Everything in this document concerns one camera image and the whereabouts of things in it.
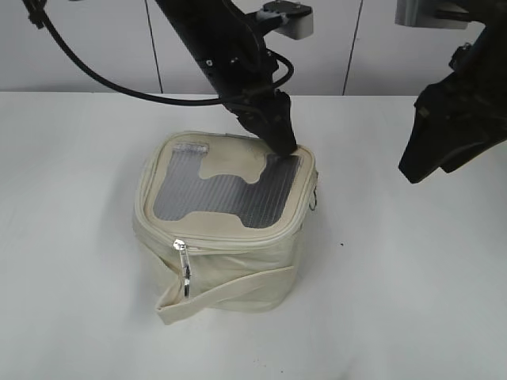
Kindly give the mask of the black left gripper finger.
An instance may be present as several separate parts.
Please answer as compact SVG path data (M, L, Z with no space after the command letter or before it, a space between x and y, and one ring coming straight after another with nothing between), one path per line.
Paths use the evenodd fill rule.
M250 133L263 140L276 154L292 154L297 150L297 142L290 117L276 115L263 119L254 114L237 117L238 122Z

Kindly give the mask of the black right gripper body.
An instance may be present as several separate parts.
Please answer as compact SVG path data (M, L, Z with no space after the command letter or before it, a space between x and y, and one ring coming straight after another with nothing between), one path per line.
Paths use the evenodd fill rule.
M474 92L454 74L428 85L414 103L415 115L475 130L475 144L452 158L475 158L506 141L506 107Z

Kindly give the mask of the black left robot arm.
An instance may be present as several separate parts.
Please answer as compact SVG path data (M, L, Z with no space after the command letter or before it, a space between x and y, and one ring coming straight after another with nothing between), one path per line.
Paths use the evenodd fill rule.
M159 1L225 108L277 155L297 149L291 100L275 87L279 62L261 27L231 1Z

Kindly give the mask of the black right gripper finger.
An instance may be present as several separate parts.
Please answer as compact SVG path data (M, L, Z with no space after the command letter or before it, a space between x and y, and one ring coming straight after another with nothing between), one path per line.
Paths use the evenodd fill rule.
M474 144L474 129L417 114L398 168L411 184L417 184Z

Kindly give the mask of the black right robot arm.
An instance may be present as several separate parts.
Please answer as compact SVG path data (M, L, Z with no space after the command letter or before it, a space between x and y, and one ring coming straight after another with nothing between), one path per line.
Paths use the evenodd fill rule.
M506 23L484 28L452 56L452 73L414 103L414 125L398 164L412 184L452 173L506 140Z

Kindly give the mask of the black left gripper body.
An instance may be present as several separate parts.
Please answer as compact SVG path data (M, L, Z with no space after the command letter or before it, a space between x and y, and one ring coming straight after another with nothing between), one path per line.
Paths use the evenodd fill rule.
M253 97L223 97L226 109L236 116L242 127L292 125L292 101L287 93L276 89Z

